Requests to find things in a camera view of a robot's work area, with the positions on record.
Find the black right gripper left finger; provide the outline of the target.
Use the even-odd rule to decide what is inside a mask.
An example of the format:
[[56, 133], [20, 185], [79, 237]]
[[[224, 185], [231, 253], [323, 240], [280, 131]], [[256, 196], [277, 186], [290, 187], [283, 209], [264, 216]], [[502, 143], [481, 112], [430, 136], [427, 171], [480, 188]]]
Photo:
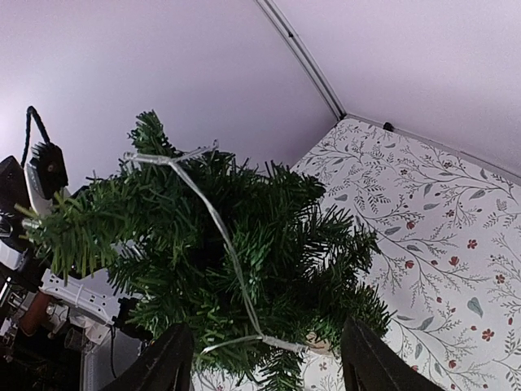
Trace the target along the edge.
[[170, 326], [102, 391], [189, 391], [194, 337], [186, 323]]

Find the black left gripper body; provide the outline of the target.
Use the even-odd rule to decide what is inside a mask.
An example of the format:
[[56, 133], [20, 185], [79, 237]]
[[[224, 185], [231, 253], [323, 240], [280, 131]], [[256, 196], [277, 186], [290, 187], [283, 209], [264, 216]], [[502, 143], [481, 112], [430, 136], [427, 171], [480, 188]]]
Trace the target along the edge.
[[1, 241], [18, 253], [35, 251], [34, 245], [25, 238], [22, 225], [25, 215], [15, 206], [29, 209], [30, 201], [24, 171], [14, 156], [1, 161]]

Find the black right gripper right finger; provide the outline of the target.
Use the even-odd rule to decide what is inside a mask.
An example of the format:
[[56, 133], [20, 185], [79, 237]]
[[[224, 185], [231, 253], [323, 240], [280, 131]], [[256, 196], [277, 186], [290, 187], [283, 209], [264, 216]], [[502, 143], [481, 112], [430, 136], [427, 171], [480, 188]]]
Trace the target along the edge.
[[440, 389], [408, 366], [369, 327], [351, 317], [344, 322], [340, 352], [346, 390]]

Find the clear string light garland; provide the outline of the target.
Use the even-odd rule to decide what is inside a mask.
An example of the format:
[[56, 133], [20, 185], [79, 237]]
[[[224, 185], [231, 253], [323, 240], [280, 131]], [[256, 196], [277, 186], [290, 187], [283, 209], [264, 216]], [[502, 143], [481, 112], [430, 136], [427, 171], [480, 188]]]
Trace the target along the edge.
[[259, 319], [257, 317], [255, 308], [252, 304], [252, 300], [247, 293], [246, 284], [244, 282], [243, 272], [241, 269], [241, 265], [239, 262], [238, 255], [233, 247], [230, 235], [228, 230], [225, 227], [224, 222], [221, 219], [220, 214], [217, 212], [215, 207], [209, 201], [207, 196], [200, 190], [200, 188], [195, 184], [193, 179], [189, 176], [189, 174], [180, 166], [180, 162], [184, 160], [191, 160], [195, 158], [199, 158], [206, 152], [214, 153], [219, 147], [219, 142], [215, 139], [211, 145], [198, 147], [195, 150], [185, 153], [184, 155], [176, 158], [160, 156], [160, 155], [150, 155], [150, 154], [142, 154], [137, 152], [125, 152], [123, 154], [123, 159], [125, 161], [131, 161], [136, 163], [150, 164], [156, 166], [168, 166], [170, 167], [178, 177], [203, 201], [206, 209], [208, 210], [216, 228], [221, 234], [222, 239], [224, 240], [225, 248], [230, 255], [232, 265], [234, 268], [235, 276], [239, 282], [240, 292], [243, 298], [243, 303], [245, 305], [245, 309], [247, 312], [247, 316], [253, 326], [254, 331], [256, 332], [253, 335], [247, 335], [243, 337], [236, 338], [234, 340], [226, 340], [216, 345], [211, 345], [204, 348], [200, 355], [210, 354], [212, 351], [216, 349], [222, 349], [229, 345], [237, 345], [246, 342], [252, 341], [261, 341], [263, 344], [292, 352], [294, 354], [309, 354], [310, 348], [307, 345], [293, 343], [285, 340], [281, 340], [274, 336], [269, 336], [263, 333], [261, 330], [261, 326], [259, 323]]

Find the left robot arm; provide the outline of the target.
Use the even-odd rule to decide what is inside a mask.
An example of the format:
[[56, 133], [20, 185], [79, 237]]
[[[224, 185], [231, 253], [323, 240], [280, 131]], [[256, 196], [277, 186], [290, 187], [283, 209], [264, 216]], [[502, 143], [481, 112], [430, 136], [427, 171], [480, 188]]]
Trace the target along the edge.
[[16, 205], [47, 213], [50, 193], [66, 196], [59, 153], [21, 166], [1, 162], [1, 372], [3, 390], [120, 390], [115, 380], [135, 363], [144, 340], [124, 324], [130, 297], [114, 292], [107, 272], [63, 280], [23, 239]]

